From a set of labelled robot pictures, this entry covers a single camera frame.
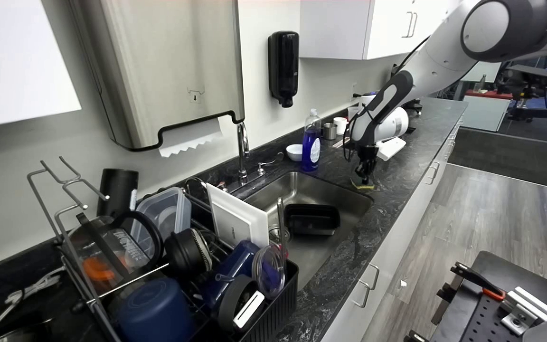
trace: wire rack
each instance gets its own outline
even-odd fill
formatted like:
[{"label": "wire rack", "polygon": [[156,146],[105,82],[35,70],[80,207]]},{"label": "wire rack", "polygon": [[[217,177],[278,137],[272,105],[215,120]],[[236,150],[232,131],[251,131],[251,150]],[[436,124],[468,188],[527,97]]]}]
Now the wire rack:
[{"label": "wire rack", "polygon": [[[101,194],[65,158],[59,158],[59,162],[63,164],[63,167],[67,167],[71,171],[73,177],[63,179],[46,162],[40,162],[42,167],[29,173],[27,181],[29,181],[31,190],[35,192],[35,196],[40,203],[40,209],[44,211],[44,215],[46,215],[46,219],[48,219],[48,222],[56,234],[56,241],[58,241],[59,251],[61,251],[63,266],[67,268],[69,278],[73,279],[78,295],[82,297],[82,302],[77,306],[77,310],[88,308],[92,312],[97,327],[107,336],[107,340],[118,342],[122,338],[118,336],[116,329],[113,327],[103,300],[107,297],[113,297],[118,291],[124,291],[126,287],[130,287],[137,281],[151,278],[151,276],[156,276],[160,272],[166,274],[168,262],[153,268],[151,272],[145,272],[141,276],[126,279],[105,293],[97,293],[92,279],[88,278],[88,274],[82,268],[77,247],[71,241],[71,236],[78,228],[71,228],[71,230],[65,228],[63,217],[88,211],[88,203],[82,202],[75,194],[75,186],[90,188],[103,202],[109,202],[111,198],[107,194]],[[73,200],[73,205],[52,211],[46,205],[46,200],[44,200],[44,196],[37,184],[39,177],[52,177],[61,186],[61,190]],[[202,236],[206,238],[209,255],[213,259],[213,268],[217,270],[221,266],[221,260],[225,260],[227,255],[230,255],[230,249],[227,245],[223,245],[219,241],[217,234],[213,230],[209,230],[208,226],[204,226],[202,222],[192,221],[192,226],[196,230],[200,230]],[[211,312],[202,298],[200,281],[208,279],[209,276],[211,274],[206,274],[202,279],[181,281],[183,295],[187,297],[187,300],[192,308],[192,316],[194,316],[194,323],[196,323],[194,340],[213,340],[213,338],[215,340],[242,340],[242,342],[246,342],[246,340],[270,340],[272,333],[276,333],[289,319],[289,316],[293,316],[293,312],[297,308],[299,268],[297,268],[297,264],[293,264],[289,260],[287,262],[287,285],[282,291],[282,295],[278,295],[268,304],[268,308],[261,314],[261,317],[257,317],[257,321],[249,327],[249,331],[246,331],[244,335],[227,335],[227,333],[219,331],[217,325],[213,325]]]},{"label": "wire rack", "polygon": [[[107,314],[107,308],[103,304],[103,298],[113,297],[115,293],[126,289],[126,287],[130,287],[130,285],[134,285],[137,281],[143,281],[143,279],[147,279],[147,278],[151,278],[154,274],[166,272],[168,264],[160,264],[160,266],[153,268],[151,272],[145,272],[141,276],[126,279],[120,285],[116,285],[116,287],[113,287],[113,289],[109,289],[105,293],[97,293],[97,289],[90,281],[88,274],[80,266],[82,264],[80,257],[77,253],[77,247],[71,241],[71,236],[73,236],[73,232],[77,228],[67,228],[63,224],[63,217],[65,215],[82,213],[82,211],[90,209],[88,203],[82,202],[75,194],[77,186],[90,188],[103,202],[109,202],[111,198],[107,194],[101,194],[65,158],[59,158],[59,162],[63,164],[63,167],[67,167],[73,173],[73,177],[63,179],[46,162],[40,162],[42,167],[33,171],[33,173],[29,173],[27,181],[31,184],[33,194],[37,196],[37,200],[40,203],[40,209],[44,211],[44,215],[46,215],[46,219],[48,219],[48,222],[50,222],[50,226],[52,226],[52,230],[56,234],[56,241],[58,241],[59,251],[61,251],[63,266],[67,268],[69,278],[73,279],[77,291],[82,297],[82,302],[77,306],[77,310],[88,308],[109,340],[122,340],[116,335],[116,329],[113,327],[113,323],[109,319],[109,314]],[[58,209],[58,211],[50,209],[46,205],[46,200],[44,200],[40,188],[39,188],[39,183],[37,183],[39,177],[52,177],[61,186],[61,190],[73,200],[73,205]],[[206,236],[208,247],[209,247],[209,253],[211,253],[215,264],[221,264],[221,260],[228,255],[228,249],[204,224],[192,221],[192,226],[198,228]],[[183,289],[185,289],[183,293],[185,293],[185,297],[187,297],[187,300],[189,300],[189,304],[192,308],[194,321],[198,323],[198,327],[206,325],[208,323],[208,310],[206,310],[206,304],[202,302],[200,287],[194,281],[185,281]]]}]

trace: bowl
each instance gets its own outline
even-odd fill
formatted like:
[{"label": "bowl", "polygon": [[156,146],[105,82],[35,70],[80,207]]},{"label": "bowl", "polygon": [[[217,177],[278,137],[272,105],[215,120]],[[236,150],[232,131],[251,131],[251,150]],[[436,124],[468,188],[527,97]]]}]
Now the bowl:
[{"label": "bowl", "polygon": [[293,162],[301,164],[303,148],[304,148],[303,145],[289,145],[289,146],[287,146],[287,156],[289,156]]},{"label": "bowl", "polygon": [[194,335],[190,304],[172,278],[143,283],[111,310],[116,331],[128,342],[185,342]]}]

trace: sink basin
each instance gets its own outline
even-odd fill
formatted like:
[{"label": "sink basin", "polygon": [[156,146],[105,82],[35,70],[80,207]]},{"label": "sink basin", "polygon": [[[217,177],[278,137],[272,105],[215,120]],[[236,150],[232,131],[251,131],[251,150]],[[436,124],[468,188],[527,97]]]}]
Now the sink basin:
[{"label": "sink basin", "polygon": [[287,173],[244,200],[268,213],[270,228],[278,226],[278,198],[284,203],[322,203],[341,211],[341,226],[333,238],[291,236],[284,226],[282,238],[289,249],[291,260],[299,264],[299,289],[303,289],[318,270],[331,259],[331,245],[352,228],[371,209],[373,200],[356,190],[320,181],[303,173]]}]

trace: soap dispenser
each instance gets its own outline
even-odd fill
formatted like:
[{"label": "soap dispenser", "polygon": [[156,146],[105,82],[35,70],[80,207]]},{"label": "soap dispenser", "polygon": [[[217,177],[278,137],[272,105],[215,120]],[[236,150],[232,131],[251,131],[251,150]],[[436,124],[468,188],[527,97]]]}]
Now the soap dispenser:
[{"label": "soap dispenser", "polygon": [[314,171],[322,152],[322,124],[316,108],[312,108],[303,141],[303,167]]}]

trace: white wall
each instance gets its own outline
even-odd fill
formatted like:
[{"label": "white wall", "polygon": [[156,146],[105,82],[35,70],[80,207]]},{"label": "white wall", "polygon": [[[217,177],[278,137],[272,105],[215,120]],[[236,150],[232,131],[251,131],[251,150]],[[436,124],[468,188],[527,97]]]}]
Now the white wall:
[{"label": "white wall", "polygon": [[[187,179],[236,156],[236,131],[225,120],[225,139],[189,154],[162,160],[158,152],[126,152],[109,139],[92,70],[71,15],[69,0],[44,0],[69,74],[82,103],[80,112],[0,126],[0,259],[52,238],[25,175],[40,160],[56,164],[65,156],[99,184],[103,167],[137,169],[143,194]],[[396,59],[382,61],[301,61],[301,88],[293,108],[282,108],[268,95],[266,38],[276,31],[299,31],[301,0],[240,0],[246,112],[251,146],[265,145],[304,124],[310,108],[333,112],[350,103],[354,91],[375,91]],[[63,196],[42,183],[52,207]]]}]

